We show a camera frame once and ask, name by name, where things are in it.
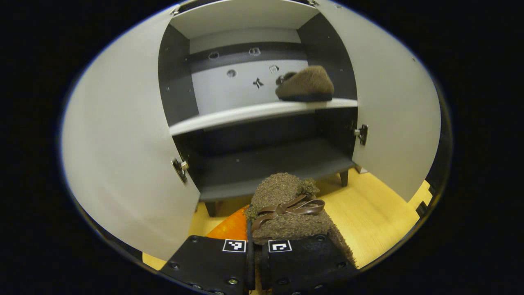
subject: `white cabinet door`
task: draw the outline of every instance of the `white cabinet door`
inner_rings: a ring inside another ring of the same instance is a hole
[[[351,58],[358,126],[369,125],[367,143],[357,140],[353,160],[409,201],[427,176],[439,143],[433,81],[409,49],[382,28],[332,1],[316,1]]]
[[[102,227],[168,260],[188,236],[199,199],[183,184],[158,84],[167,8],[110,44],[89,65],[64,114],[61,152],[72,194]]]

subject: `wooden floor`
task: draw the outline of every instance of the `wooden floor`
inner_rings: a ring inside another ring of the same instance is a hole
[[[417,207],[429,204],[429,184],[424,181],[413,198],[406,203],[399,195],[371,173],[349,170],[348,186],[342,188],[338,175],[317,182],[325,201],[325,210],[351,247],[358,268],[372,262],[394,246],[415,225]],[[189,230],[189,235],[205,236],[227,216],[250,203],[251,196],[218,203],[217,217],[209,217],[203,203]],[[163,260],[143,254],[147,265],[159,270]]]

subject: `white shelf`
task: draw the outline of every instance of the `white shelf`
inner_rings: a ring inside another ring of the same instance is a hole
[[[183,120],[169,127],[171,136],[219,125],[273,117],[276,115],[300,113],[317,109],[355,108],[353,99],[333,98],[326,102],[289,102],[277,101],[257,104],[249,107],[231,109],[207,115],[199,115]]]

